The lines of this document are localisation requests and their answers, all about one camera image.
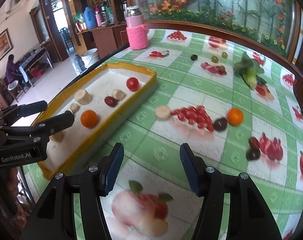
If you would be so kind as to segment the dark plum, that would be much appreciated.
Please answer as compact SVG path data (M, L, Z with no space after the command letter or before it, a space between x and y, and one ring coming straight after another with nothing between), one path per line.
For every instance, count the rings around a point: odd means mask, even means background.
M190 59L191 59L192 61L196 61L196 60L198 59L198 56L195 55L195 54L193 54L193 55L190 57Z
M228 121L226 118L219 118L213 122L213 128L217 132L223 132L228 125Z
M258 160L260 158L260 149L250 148L246 152L246 158L248 161Z

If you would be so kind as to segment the beige cork piece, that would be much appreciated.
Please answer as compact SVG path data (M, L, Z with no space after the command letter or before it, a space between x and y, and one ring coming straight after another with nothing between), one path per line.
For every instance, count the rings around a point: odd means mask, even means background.
M75 114L76 112L78 112L80 106L77 103L72 103L70 105L70 111Z

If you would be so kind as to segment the big beige cork block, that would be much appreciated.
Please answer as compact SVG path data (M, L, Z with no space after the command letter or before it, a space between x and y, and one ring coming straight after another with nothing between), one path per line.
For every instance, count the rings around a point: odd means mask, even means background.
M92 101L92 96L85 89L77 91L74 98L80 105L88 105Z

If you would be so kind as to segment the red date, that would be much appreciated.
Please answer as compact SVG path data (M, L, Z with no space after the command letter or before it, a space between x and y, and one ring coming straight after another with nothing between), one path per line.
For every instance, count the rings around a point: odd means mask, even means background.
M255 137L250 137L250 139L248 140L248 143L250 145L250 148L252 148L252 149L259 149L260 148L260 142Z
M113 98L112 96L106 96L104 102L107 106L112 108L116 107L118 104L118 100Z

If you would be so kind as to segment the large orange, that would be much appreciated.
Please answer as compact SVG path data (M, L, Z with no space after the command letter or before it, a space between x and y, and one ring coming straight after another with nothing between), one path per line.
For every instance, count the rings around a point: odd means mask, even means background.
M244 121L244 114L239 108L232 108L227 114L228 123L232 126L239 126Z

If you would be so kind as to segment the red date front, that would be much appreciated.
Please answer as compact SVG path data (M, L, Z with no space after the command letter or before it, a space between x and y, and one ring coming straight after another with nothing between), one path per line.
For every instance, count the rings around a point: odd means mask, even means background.
M106 96L104 102L107 106L112 108L116 107L118 104L118 100L113 98L112 96Z

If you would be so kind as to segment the small beige cork chunk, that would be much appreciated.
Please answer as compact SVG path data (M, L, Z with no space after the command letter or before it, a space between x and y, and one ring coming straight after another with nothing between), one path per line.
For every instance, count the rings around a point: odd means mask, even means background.
M121 101L126 97L126 94L124 93L124 91L120 90L120 89L114 89L111 93L111 96L117 100L117 101Z

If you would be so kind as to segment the red cherry tomato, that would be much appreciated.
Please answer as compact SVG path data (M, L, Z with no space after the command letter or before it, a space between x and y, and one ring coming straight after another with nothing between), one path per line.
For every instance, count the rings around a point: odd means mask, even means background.
M126 86L130 91L135 92L139 89L140 84L137 78L130 77L126 81Z

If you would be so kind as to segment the small beige cork cylinder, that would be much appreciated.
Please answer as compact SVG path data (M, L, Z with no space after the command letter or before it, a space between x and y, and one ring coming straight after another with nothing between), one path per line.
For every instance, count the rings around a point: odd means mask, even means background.
M158 106L155 110L155 116L158 121L167 120L171 116L171 109L166 106Z

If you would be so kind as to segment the large beige cork cylinder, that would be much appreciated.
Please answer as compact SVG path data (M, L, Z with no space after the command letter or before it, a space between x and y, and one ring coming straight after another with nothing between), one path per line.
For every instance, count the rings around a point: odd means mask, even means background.
M60 131L50 136L50 140L54 142L61 142L64 138L64 132Z

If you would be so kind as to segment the person in purple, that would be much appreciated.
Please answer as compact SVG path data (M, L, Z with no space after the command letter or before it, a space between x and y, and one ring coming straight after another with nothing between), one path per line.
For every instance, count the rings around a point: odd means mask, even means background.
M23 75L19 71L19 66L14 63L14 55L8 56L6 65L6 78L8 83L18 81L21 85L23 84Z

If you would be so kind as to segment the yellow-rimmed foam tray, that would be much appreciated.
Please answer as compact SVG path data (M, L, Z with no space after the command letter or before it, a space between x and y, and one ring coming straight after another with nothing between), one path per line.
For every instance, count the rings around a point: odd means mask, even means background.
M139 81L139 89L130 91L126 81L135 77ZM118 128L134 111L157 89L157 74L155 71L130 63L106 63L89 74L80 78L74 84L59 93L40 113L34 124L70 110L70 105L76 103L75 93L85 89L92 96L88 105L80 105L74 114L75 121L70 128L64 130L61 142L49 141L47 144L47 159L38 162L43 177L51 180L58 173L75 174L95 155L100 147L116 133ZM126 97L118 101L112 108L105 104L106 96L111 96L114 89L124 91ZM100 121L94 128L86 128L81 124L81 114L93 110Z

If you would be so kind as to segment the wooden sideboard cabinet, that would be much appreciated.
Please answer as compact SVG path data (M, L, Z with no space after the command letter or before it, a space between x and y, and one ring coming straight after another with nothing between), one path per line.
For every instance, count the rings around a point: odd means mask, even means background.
M77 35L88 42L86 45L97 48L101 59L128 44L127 25L125 22L81 31Z

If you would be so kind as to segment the brownish grape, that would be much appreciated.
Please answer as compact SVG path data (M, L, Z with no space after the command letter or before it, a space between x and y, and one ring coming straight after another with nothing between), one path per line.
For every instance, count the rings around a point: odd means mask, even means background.
M225 67L223 65L219 66L218 71L219 71L220 74L225 74L226 73Z

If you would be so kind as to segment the pink knitted thermos jar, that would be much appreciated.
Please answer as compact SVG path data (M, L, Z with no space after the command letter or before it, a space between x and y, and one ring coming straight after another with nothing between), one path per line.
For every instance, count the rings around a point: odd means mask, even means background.
M138 5L127 7L126 31L132 50L145 49L148 46L148 31L143 13Z

